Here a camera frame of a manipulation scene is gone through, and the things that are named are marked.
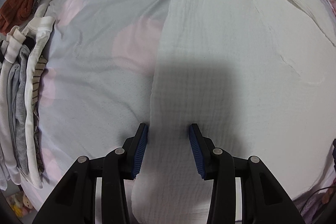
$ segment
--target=stack of clothes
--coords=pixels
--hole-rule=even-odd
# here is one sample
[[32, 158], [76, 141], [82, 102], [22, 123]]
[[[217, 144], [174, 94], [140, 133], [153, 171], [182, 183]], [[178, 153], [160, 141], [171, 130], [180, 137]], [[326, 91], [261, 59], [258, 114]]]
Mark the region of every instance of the stack of clothes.
[[0, 8], [0, 189], [11, 179], [42, 188], [38, 90], [42, 55], [55, 19], [44, 16], [51, 0], [7, 0]]

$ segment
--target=white muslin cloth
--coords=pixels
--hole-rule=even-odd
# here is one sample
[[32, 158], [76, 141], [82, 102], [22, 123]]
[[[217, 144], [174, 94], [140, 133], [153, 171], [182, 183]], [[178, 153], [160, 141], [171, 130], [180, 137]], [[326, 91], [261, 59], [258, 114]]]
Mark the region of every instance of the white muslin cloth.
[[335, 41], [319, 0], [171, 0], [132, 190], [139, 223], [206, 223], [193, 122], [231, 155], [259, 156], [291, 198], [310, 189], [335, 137]]

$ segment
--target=silver screw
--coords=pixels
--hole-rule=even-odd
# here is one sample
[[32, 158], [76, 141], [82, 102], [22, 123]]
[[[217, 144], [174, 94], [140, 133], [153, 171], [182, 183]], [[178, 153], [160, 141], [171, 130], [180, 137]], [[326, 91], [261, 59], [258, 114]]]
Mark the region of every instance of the silver screw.
[[82, 164], [83, 162], [86, 162], [87, 158], [86, 156], [80, 156], [77, 160], [80, 164]]
[[255, 164], [257, 164], [260, 161], [260, 159], [257, 156], [252, 156], [251, 157], [251, 162], [254, 162]]
[[214, 150], [212, 150], [212, 152], [216, 155], [220, 155], [221, 153], [223, 153], [223, 150], [221, 150], [220, 148], [215, 148]]
[[123, 148], [117, 148], [116, 150], [115, 150], [115, 153], [117, 154], [117, 155], [121, 155], [121, 154], [123, 154], [125, 152], [125, 150], [123, 149]]

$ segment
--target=brown striped fabric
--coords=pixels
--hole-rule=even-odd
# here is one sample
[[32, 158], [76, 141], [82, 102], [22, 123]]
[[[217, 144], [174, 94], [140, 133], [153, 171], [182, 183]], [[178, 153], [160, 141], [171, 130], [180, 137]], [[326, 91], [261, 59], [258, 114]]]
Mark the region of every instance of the brown striped fabric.
[[34, 141], [35, 141], [35, 151], [36, 151], [36, 161], [37, 161], [37, 169], [39, 171], [39, 175], [41, 177], [42, 173], [44, 172], [44, 165], [41, 158], [40, 153], [40, 141], [39, 141], [39, 113], [38, 113], [38, 107], [37, 107], [37, 101], [39, 96], [39, 86], [40, 86], [40, 79], [41, 74], [43, 73], [45, 66], [47, 64], [47, 60], [43, 57], [43, 55], [40, 56], [39, 61], [36, 64], [35, 72], [33, 76], [33, 94], [32, 94], [32, 101], [31, 106], [33, 108], [33, 116], [34, 116]]

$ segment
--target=blue gripper pad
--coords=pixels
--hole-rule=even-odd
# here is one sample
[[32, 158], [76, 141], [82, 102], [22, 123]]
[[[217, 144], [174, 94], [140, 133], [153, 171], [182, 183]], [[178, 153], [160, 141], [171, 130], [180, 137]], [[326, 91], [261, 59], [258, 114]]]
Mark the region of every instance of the blue gripper pad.
[[205, 178], [204, 157], [200, 145], [198, 144], [195, 131], [192, 126], [189, 127], [189, 141], [191, 149], [194, 154], [197, 171], [201, 175], [202, 179], [204, 179]]
[[135, 179], [137, 174], [140, 173], [140, 168], [142, 164], [142, 159], [145, 154], [145, 149], [147, 145], [147, 135], [148, 135], [148, 126], [145, 125], [142, 135], [139, 140], [139, 144], [136, 148], [135, 154], [134, 154], [134, 162], [133, 162], [133, 170], [132, 170], [132, 176]]

